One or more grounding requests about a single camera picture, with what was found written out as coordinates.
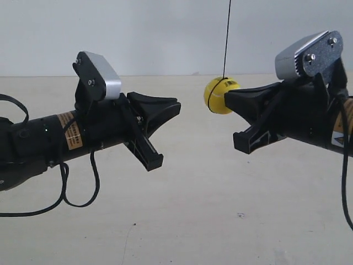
orange label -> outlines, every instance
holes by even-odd
[[[71,112],[57,114],[57,117],[59,118],[59,121],[63,128],[70,120],[73,119],[73,115]],[[69,150],[73,150],[83,146],[81,133],[76,122],[72,123],[67,129],[67,131],[65,132],[65,137]]]
[[[344,103],[344,108],[347,114],[348,120],[348,138],[350,139],[350,135],[353,130],[353,99],[349,98]],[[340,112],[337,116],[335,126],[333,127],[331,143],[333,145],[337,145],[343,147],[343,121],[342,121],[342,113]]]

table surface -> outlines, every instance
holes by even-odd
[[[177,97],[178,117],[152,137],[163,167],[146,172],[123,145],[99,151],[96,202],[66,204],[30,218],[0,219],[0,265],[351,264],[353,233],[341,206],[342,155],[291,139],[251,155],[233,148],[248,124],[203,102],[214,76],[122,77],[123,91]],[[274,75],[234,76],[242,87]],[[0,78],[30,118],[73,109],[75,77]],[[15,122],[23,113],[0,104]],[[94,178],[89,157],[69,161],[68,197],[84,203]],[[348,201],[353,200],[349,169]],[[60,193],[56,167],[0,193],[0,211],[33,211]]]

robotic arm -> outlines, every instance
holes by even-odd
[[[343,153],[343,210],[353,229],[346,201],[347,163],[353,156],[353,97],[346,88],[342,51],[343,39],[338,31],[307,36],[276,56],[276,75],[281,81],[234,89],[232,84],[238,84],[231,78],[217,79],[211,93],[206,88],[205,103],[211,111],[235,112],[249,123],[246,130],[233,134],[234,148],[240,152],[251,154],[289,137]],[[223,91],[222,102],[212,94],[217,86],[223,86],[218,89],[218,96]]]
[[[179,115],[181,104],[175,98],[149,97],[136,92],[124,95],[121,80],[101,55],[81,51],[73,68],[79,77],[74,110],[29,120],[26,107],[16,99],[0,94],[26,114],[22,123],[0,118],[0,191],[12,189],[31,177],[60,167],[63,188],[60,199],[42,211],[0,216],[32,216],[44,213],[62,200],[83,207],[93,202],[99,190],[94,152],[124,144],[147,171],[162,166],[163,155],[150,143],[151,135]],[[85,205],[73,205],[66,198],[68,166],[65,161],[91,154],[96,178],[94,198]]]

yellow warning sticker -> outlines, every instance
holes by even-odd
[[[353,99],[349,98],[344,103],[344,108],[347,114],[348,120],[348,139],[350,139],[350,135],[352,134],[353,129]],[[342,114],[341,112],[338,114],[335,125],[333,127],[331,143],[333,145],[343,147],[343,122],[342,122]]]
[[[71,112],[66,112],[62,114],[57,114],[61,126],[64,128],[65,125],[73,119],[73,114]],[[81,133],[79,131],[76,122],[72,123],[70,127],[65,132],[66,142],[69,150],[80,148],[83,146]]]

yellow ball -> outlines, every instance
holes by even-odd
[[[238,88],[240,88],[240,85],[232,78],[218,77],[213,79],[205,88],[204,100],[206,106],[210,111],[217,114],[232,112],[224,103],[224,94],[229,90]]]

